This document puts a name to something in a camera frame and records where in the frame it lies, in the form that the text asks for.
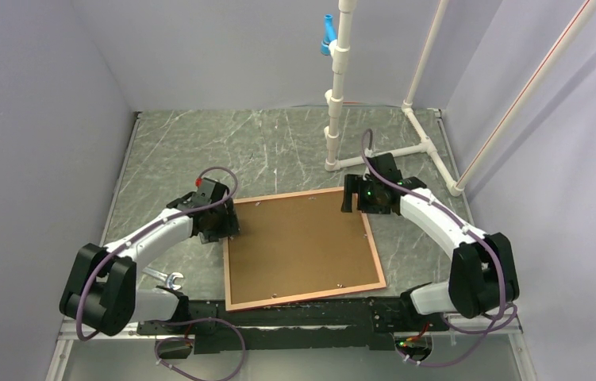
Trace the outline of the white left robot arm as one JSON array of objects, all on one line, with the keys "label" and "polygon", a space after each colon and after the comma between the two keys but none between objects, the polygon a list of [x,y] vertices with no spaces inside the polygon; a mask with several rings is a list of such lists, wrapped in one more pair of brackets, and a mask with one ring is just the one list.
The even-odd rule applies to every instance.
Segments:
[{"label": "white left robot arm", "polygon": [[187,327],[189,298],[183,292],[165,286],[140,290],[137,280],[153,260],[181,242],[198,237],[207,244],[239,233],[237,188],[205,176],[196,185],[128,236],[78,250],[59,310],[75,321],[81,341],[99,333],[114,336],[132,322],[158,321],[169,333]]}]

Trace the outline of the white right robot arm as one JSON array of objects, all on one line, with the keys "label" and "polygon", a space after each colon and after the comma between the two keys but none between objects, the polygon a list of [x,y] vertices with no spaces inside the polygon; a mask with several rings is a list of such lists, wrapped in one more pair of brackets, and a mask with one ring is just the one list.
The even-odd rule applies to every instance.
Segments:
[{"label": "white right robot arm", "polygon": [[417,177],[405,177],[391,154],[364,158],[362,175],[346,175],[341,210],[397,214],[414,223],[451,261],[449,278],[402,293],[399,321],[418,329],[429,315],[474,318],[514,304],[520,289],[512,245],[502,233],[474,227],[440,202]]}]

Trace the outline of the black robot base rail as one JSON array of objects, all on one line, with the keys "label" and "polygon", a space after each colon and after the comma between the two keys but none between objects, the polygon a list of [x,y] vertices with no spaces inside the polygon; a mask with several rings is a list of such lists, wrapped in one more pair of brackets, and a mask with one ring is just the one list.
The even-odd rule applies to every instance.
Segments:
[{"label": "black robot base rail", "polygon": [[154,339],[164,359],[191,353],[217,354],[238,349],[288,350],[366,347],[399,348],[415,360],[430,353],[430,336],[448,326],[439,314],[420,316],[407,293],[399,298],[336,298],[289,303],[246,311],[227,311],[221,301],[190,301],[189,322],[132,323],[131,338]]}]

